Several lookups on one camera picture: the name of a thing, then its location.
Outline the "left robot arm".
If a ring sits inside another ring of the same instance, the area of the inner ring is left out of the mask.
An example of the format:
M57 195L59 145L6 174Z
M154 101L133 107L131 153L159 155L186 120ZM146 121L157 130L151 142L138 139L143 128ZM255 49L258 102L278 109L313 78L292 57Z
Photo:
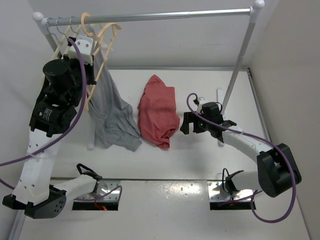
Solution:
M42 69L44 83L29 122L27 161L13 192L2 204L23 210L32 219L57 217L68 201L96 193L100 175L83 164L77 164L79 177L50 183L52 170L63 134L70 132L79 120L83 88L87 85L86 67L78 59L64 57L46 63Z

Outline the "red t shirt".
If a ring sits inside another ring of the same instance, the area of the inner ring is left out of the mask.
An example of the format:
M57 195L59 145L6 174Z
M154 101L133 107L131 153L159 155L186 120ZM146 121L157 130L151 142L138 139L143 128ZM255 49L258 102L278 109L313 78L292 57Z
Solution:
M160 149L169 149L170 138L180 126L175 88L166 86L157 75L152 75L144 87L137 109L141 137Z

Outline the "beige plastic hanger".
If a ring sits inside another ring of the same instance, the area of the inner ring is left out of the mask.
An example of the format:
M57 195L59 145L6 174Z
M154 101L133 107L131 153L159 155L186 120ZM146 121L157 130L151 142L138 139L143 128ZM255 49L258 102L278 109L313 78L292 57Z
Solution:
M111 29L112 30L112 38L110 39L110 43L107 47L107 50L106 50L106 53L103 57L103 61L99 67L99 70L96 74L96 77L95 77L95 81L98 82L99 81L99 78L101 76L101 73L102 73L102 70L104 68L104 65L105 65L105 62L108 60L108 57L109 57L109 53L111 51L111 48L112 48L112 45L114 43L114 40L116 39L117 37L117 32L118 30L121 30L122 27L115 23L115 22L109 22L107 24L105 24L104 26L102 26L101 24L100 25L100 32L96 35L95 33L91 33L91 32L88 32L85 28L85 20L86 18L90 17L91 15L87 12L84 12L82 15L81 15L81 28L83 30L83 32L85 33L85 35L87 37L92 37L93 40L94 40L94 52L93 52L93 56L95 57L100 51L101 51L101 48L102 48L102 45L104 43L104 36L105 36L105 31L107 29Z

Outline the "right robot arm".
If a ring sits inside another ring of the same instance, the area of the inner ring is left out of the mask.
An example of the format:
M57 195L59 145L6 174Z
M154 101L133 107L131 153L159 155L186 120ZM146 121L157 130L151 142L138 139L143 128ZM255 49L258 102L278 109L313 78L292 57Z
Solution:
M284 143L272 146L260 139L243 133L231 120L225 120L215 102L198 103L196 113L184 112L180 131L189 134L189 125L193 132L209 132L220 142L232 146L245 154L257 165L256 172L243 170L229 174L223 186L230 195L243 189L260 190L275 198L293 186L299 184L302 176L291 152Z

